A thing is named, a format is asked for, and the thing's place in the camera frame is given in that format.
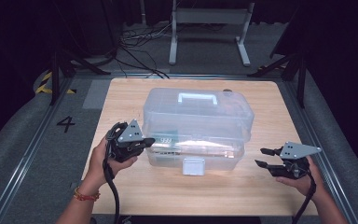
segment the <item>wooden table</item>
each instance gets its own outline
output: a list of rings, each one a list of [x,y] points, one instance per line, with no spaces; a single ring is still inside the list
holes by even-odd
[[[282,164],[279,157],[263,155],[261,147],[278,148],[286,141],[300,143],[280,91],[274,82],[201,79],[115,78],[112,80],[91,149],[117,122],[137,119],[143,124],[143,106],[156,87],[222,91],[244,95],[255,112],[252,138],[245,156],[232,171],[207,170],[204,176],[182,175],[182,168],[150,165],[146,153],[114,182],[120,214],[134,216],[294,216],[305,196],[275,181],[255,160]],[[114,214],[113,193],[107,184],[100,190],[94,214]],[[304,215],[317,215],[310,202]]]

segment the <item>yellow tape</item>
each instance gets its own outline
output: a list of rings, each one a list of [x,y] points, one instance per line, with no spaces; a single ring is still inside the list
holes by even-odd
[[[46,88],[46,84],[48,83],[48,79],[51,78],[51,75],[52,75],[52,73],[49,72],[43,77],[42,81],[40,82],[39,87],[35,91],[36,93],[39,93],[39,92],[53,93],[53,90]],[[77,93],[77,90],[68,90],[66,93],[75,94],[75,93]]]

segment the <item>metal rail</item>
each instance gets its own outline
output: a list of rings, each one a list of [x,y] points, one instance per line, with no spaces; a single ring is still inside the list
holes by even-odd
[[[295,105],[297,114],[301,117],[304,125],[306,126],[310,141],[315,147],[323,148],[317,133],[313,129],[312,123],[310,122],[310,119],[307,115],[307,111],[305,109],[302,109],[296,100],[296,87],[293,83],[289,82],[284,82],[284,86],[289,91],[289,98]],[[322,175],[324,176],[325,183],[332,192],[332,196],[335,199],[337,206],[350,223],[358,223],[358,219],[354,214],[351,204],[348,201],[348,198],[337,179],[336,172],[334,171],[330,161],[324,153],[324,150],[321,153],[315,154],[314,157],[318,163]]]
[[[64,90],[67,90],[71,82],[71,78],[66,78],[62,82],[60,92],[64,92]],[[13,198],[16,195],[16,192],[19,189],[22,180],[24,179],[25,175],[28,172],[28,169],[31,166],[32,161],[34,160],[36,152],[42,142],[45,131],[50,124],[55,112],[59,108],[63,96],[64,94],[61,94],[60,97],[57,99],[56,104],[51,105],[48,108],[45,116],[43,117],[39,127],[34,134],[33,139],[31,140],[30,145],[27,147],[24,155],[22,156],[22,159],[14,170],[13,175],[8,181],[7,186],[5,187],[5,190],[0,197],[0,223],[2,222],[4,215],[7,212],[7,209],[13,201]]]
[[[247,77],[246,75],[224,75],[224,74],[215,74],[215,75],[189,75],[189,74],[167,74],[172,79],[214,79],[214,80],[252,80],[252,81],[273,81],[273,80],[282,80],[280,77]],[[112,78],[161,78],[153,74],[145,73],[115,73],[110,76],[89,76],[83,74],[76,74],[77,79],[112,79]]]

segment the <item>bracelet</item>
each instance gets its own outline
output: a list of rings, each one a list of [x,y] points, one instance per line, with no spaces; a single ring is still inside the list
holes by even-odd
[[[101,194],[99,191],[95,195],[88,196],[88,195],[83,195],[83,194],[79,193],[77,191],[78,189],[79,189],[79,187],[75,188],[74,198],[78,199],[79,201],[90,200],[90,201],[97,202],[97,199],[100,198]]]

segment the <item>box latch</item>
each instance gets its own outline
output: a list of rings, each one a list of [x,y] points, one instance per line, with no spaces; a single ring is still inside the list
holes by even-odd
[[[183,175],[204,175],[205,159],[191,157],[183,159]]]

